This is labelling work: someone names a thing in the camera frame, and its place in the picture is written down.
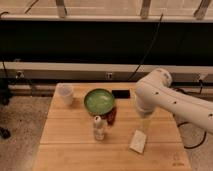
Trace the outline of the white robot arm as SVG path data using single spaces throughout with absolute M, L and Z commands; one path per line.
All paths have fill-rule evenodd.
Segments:
M 141 117 L 161 107 L 213 134 L 213 102 L 172 90 L 171 83 L 171 74 L 157 68 L 135 84 L 135 105 Z

